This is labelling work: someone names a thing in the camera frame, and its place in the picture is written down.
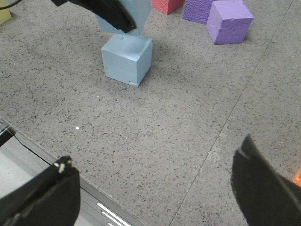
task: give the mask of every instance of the black cable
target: black cable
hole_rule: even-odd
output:
[[[17,0],[17,1],[15,1],[14,3],[11,3],[11,4],[7,5],[7,6],[0,7],[0,10],[10,8],[10,7],[12,7],[12,6],[18,4],[20,1],[22,1],[22,0]]]

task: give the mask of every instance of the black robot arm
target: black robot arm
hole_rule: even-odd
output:
[[[52,2],[60,6],[68,0],[52,0]],[[90,10],[125,33],[136,28],[131,15],[118,0],[69,0],[69,2]]]

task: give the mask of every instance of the purple cube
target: purple cube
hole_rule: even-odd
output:
[[[186,0],[183,19],[206,24],[214,0]]]
[[[253,18],[242,0],[214,1],[207,30],[214,44],[242,43]]]

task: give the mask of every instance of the foam block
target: foam block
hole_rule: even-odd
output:
[[[6,2],[4,0],[0,0],[0,7],[6,6]],[[0,24],[11,18],[11,14],[9,9],[0,10]]]
[[[151,2],[155,9],[165,14],[170,14],[177,8],[181,7],[185,0],[152,0]]]
[[[207,30],[214,44],[242,43],[253,15],[242,0],[214,1]]]
[[[151,67],[152,39],[115,34],[102,48],[106,75],[138,87]]]
[[[301,187],[301,167],[293,178],[293,183]]]
[[[206,24],[214,0],[186,0],[183,19]]]
[[[133,20],[136,22],[137,29],[130,31],[128,34],[140,35],[147,17],[152,9],[151,0],[119,0],[120,3],[125,7],[128,13],[132,16]],[[110,32],[116,34],[124,34],[122,30],[117,30],[107,21],[99,16],[96,16],[97,21],[100,26],[100,30],[103,32]]]

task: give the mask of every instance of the blue cube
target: blue cube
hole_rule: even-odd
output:
[[[108,77],[138,87],[151,67],[152,39],[115,34],[102,48]]]
[[[119,0],[119,1],[124,6],[124,8],[128,11],[128,13],[132,16],[133,20],[136,22],[137,28],[130,31],[128,34],[140,35],[144,28],[147,17],[149,16],[149,13],[151,12],[152,9],[151,0]],[[115,27],[113,27],[111,24],[109,24],[101,17],[96,16],[96,18],[98,20],[100,30],[102,30],[103,32],[124,34],[122,30],[117,30]]]

